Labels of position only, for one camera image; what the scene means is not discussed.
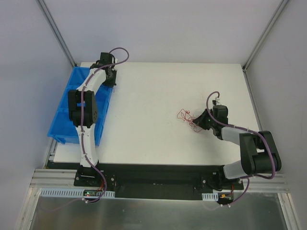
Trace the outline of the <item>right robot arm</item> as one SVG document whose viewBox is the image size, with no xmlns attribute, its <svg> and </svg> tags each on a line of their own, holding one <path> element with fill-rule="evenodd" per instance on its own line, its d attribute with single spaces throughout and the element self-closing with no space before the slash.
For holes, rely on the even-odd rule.
<svg viewBox="0 0 307 230">
<path fill-rule="evenodd" d="M 269 131 L 252 131 L 228 123 L 228 108 L 215 105 L 205 109 L 192 123 L 203 130 L 212 130 L 220 140 L 239 146 L 240 159 L 221 165 L 217 169 L 202 174 L 202 187 L 206 190 L 242 190 L 242 179 L 252 176 L 271 179 L 281 170 L 282 161 L 275 141 Z"/>
</svg>

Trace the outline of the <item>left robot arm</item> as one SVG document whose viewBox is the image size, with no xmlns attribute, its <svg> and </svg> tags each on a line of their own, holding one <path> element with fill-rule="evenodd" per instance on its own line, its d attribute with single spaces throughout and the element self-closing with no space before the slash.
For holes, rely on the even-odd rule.
<svg viewBox="0 0 307 230">
<path fill-rule="evenodd" d="M 85 179 L 90 186 L 99 185 L 102 177 L 94 169 L 98 163 L 94 129 L 99 116 L 95 95 L 101 85 L 109 88 L 115 85 L 115 63 L 116 59 L 111 53 L 101 53 L 100 59 L 91 65 L 84 82 L 77 89 L 68 91 L 69 119 L 76 128 L 81 149 L 76 177 Z"/>
</svg>

